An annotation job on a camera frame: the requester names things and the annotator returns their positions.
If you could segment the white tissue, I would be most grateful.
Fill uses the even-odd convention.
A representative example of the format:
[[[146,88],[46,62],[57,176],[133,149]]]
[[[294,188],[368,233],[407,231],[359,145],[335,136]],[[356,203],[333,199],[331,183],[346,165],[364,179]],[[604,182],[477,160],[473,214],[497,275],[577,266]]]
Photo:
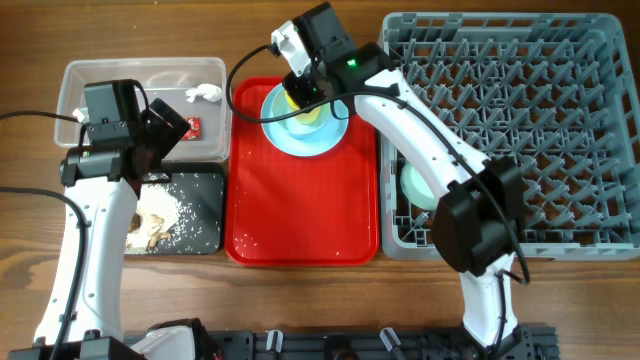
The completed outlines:
[[[203,83],[185,91],[187,101],[193,103],[198,97],[215,103],[222,98],[222,89],[213,84]]]

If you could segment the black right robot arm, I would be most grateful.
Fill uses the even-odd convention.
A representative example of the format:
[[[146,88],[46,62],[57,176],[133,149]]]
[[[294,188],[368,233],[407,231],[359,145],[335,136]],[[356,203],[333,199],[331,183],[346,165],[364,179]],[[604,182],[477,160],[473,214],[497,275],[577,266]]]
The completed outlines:
[[[412,91],[376,44],[318,50],[276,45],[289,64],[285,89],[302,110],[340,100],[379,130],[414,166],[437,206],[432,239],[460,275],[463,325],[498,354],[517,326],[511,267],[524,258],[524,184],[508,157],[491,159],[453,133]]]

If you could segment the red snack wrapper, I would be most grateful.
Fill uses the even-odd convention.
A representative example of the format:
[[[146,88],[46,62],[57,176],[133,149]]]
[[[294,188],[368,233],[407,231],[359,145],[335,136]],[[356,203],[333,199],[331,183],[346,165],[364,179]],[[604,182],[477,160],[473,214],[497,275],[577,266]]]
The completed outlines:
[[[189,130],[183,135],[182,137],[182,141],[197,141],[200,140],[202,137],[202,125],[201,125],[201,118],[194,116],[194,117],[187,117],[186,121],[189,123]]]

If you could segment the green bowl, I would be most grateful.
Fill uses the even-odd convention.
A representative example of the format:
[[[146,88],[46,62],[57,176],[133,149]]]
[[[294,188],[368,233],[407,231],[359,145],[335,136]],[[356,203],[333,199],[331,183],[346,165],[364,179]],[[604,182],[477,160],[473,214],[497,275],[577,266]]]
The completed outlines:
[[[400,187],[405,197],[416,207],[433,211],[438,201],[416,168],[407,162],[400,173]]]

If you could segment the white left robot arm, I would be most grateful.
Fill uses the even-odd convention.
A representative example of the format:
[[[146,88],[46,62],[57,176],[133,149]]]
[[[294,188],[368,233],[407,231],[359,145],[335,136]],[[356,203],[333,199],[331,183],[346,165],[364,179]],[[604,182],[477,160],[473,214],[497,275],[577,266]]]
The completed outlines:
[[[90,115],[90,143],[61,163],[67,208],[54,287],[33,344],[12,359],[206,359],[216,344],[197,319],[155,325],[123,340],[120,292],[128,228],[143,179],[189,124],[160,99],[145,110]]]

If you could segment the yellow plastic cup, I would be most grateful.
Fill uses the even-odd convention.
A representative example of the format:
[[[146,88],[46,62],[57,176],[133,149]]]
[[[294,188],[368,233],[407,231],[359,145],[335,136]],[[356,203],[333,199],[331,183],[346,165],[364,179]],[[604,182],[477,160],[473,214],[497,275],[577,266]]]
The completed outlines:
[[[285,92],[285,98],[292,112],[300,110],[300,107],[294,102],[294,100],[290,97],[288,92]],[[299,115],[296,115],[294,119],[300,124],[310,125],[317,120],[317,118],[320,115],[320,112],[321,112],[321,108],[316,107],[310,112],[304,112]]]

